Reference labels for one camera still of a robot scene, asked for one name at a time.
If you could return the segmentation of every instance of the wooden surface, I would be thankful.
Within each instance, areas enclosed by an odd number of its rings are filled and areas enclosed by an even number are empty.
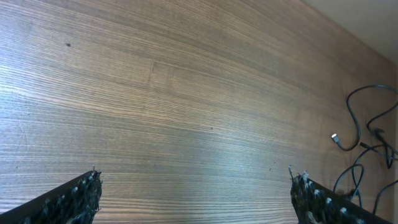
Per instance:
[[[2,0],[0,212],[95,165],[95,223],[297,223],[288,165],[332,188],[371,83],[395,66],[300,1]],[[394,101],[352,105],[364,128]],[[394,175],[362,161],[370,210]]]

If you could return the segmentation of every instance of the tangled black cable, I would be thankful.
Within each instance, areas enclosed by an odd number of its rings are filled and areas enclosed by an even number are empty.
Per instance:
[[[340,144],[340,140],[339,140],[337,134],[334,134],[334,135],[331,136],[331,138],[334,140],[334,142],[335,142],[335,143],[339,146],[339,148],[340,148],[341,150],[343,150],[343,151],[351,151],[351,150],[353,150],[353,149],[358,145],[358,143],[359,143],[359,141],[360,141],[360,139],[361,139],[361,128],[360,128],[359,122],[358,122],[358,120],[356,119],[356,117],[355,117],[355,115],[354,115],[354,113],[353,113],[353,110],[352,110],[352,108],[351,108],[351,106],[350,106],[350,104],[349,104],[349,99],[351,98],[351,96],[352,96],[354,93],[356,93],[356,92],[358,92],[358,91],[361,91],[361,90],[364,90],[364,89],[367,89],[367,88],[383,88],[383,89],[387,89],[387,90],[389,90],[389,91],[393,91],[395,94],[398,95],[398,90],[395,89],[395,88],[392,88],[392,87],[389,87],[389,86],[386,86],[386,85],[368,85],[368,86],[364,86],[364,87],[361,87],[361,88],[358,88],[358,89],[352,91],[352,92],[347,96],[346,104],[347,104],[347,107],[348,107],[348,111],[349,111],[349,113],[351,114],[351,117],[352,117],[353,120],[354,120],[354,123],[355,123],[355,126],[356,126],[356,130],[357,130],[357,133],[356,133],[356,140],[355,140],[355,142],[354,142],[353,145],[351,145],[351,146],[348,147],[348,148],[344,148],[344,147]],[[369,151],[376,152],[376,153],[378,153],[378,154],[380,154],[380,155],[382,155],[382,156],[384,156],[384,157],[386,158],[387,169],[390,169],[390,168],[392,167],[392,163],[394,162],[394,160],[398,160],[398,159],[396,159],[396,158],[394,157],[395,154],[398,154],[398,151],[396,151],[390,144],[388,144],[388,143],[386,142],[386,140],[385,140],[385,139],[382,137],[382,135],[381,135],[381,134],[384,132],[384,130],[379,129],[379,128],[375,128],[374,130],[372,130],[369,126],[370,126],[370,124],[371,124],[373,121],[375,121],[376,119],[380,118],[381,116],[384,116],[384,115],[390,113],[390,112],[393,111],[397,106],[398,106],[398,102],[397,102],[394,106],[392,106],[391,108],[389,108],[388,110],[386,110],[385,112],[383,112],[383,113],[381,113],[381,114],[379,114],[379,115],[377,115],[377,116],[375,116],[374,118],[372,118],[372,119],[369,120],[369,122],[366,124],[366,128],[369,130],[369,132],[372,134],[372,136],[375,136],[376,139],[377,139],[378,141],[382,142],[382,144],[377,145],[377,146],[372,146],[372,147],[371,147],[371,146],[368,146],[367,144],[361,142],[359,145],[362,146],[362,147],[364,147],[366,150],[363,151],[363,152],[356,158],[356,160],[355,160],[355,162],[354,162],[354,164],[353,164],[352,166],[350,166],[349,168],[347,168],[347,169],[339,176],[339,178],[337,179],[336,184],[335,184],[335,186],[334,186],[334,188],[333,188],[333,192],[335,192],[335,191],[336,191],[336,188],[337,188],[337,185],[338,185],[338,183],[339,183],[339,181],[340,181],[340,179],[341,179],[348,171],[351,170],[351,174],[352,174],[352,176],[353,176],[355,188],[349,193],[348,199],[351,201],[355,196],[358,196],[359,206],[360,206],[361,208],[362,208],[363,206],[362,206],[362,196],[361,196],[361,192],[359,191],[359,186],[360,186],[360,184],[361,184],[361,182],[362,182],[362,178],[363,178],[363,174],[364,174],[365,168],[363,167],[363,165],[358,164],[360,158],[361,158],[363,155],[365,155],[367,152],[369,152]],[[383,147],[384,150],[385,150],[385,153],[376,150],[376,148],[378,148],[378,147]],[[360,177],[359,177],[359,180],[358,180],[358,181],[356,181],[356,177],[355,177],[355,167],[360,167],[360,168],[361,168],[361,174],[360,174]],[[393,186],[393,185],[396,184],[396,183],[398,183],[398,180],[396,180],[396,181],[394,181],[393,183],[391,183],[391,184],[385,186],[385,187],[378,193],[378,195],[377,195],[377,197],[376,197],[376,201],[375,201],[375,203],[374,203],[373,215],[376,214],[376,210],[377,210],[377,206],[378,206],[378,203],[379,203],[379,199],[380,199],[381,194],[382,194],[386,189],[388,189],[389,187]]]

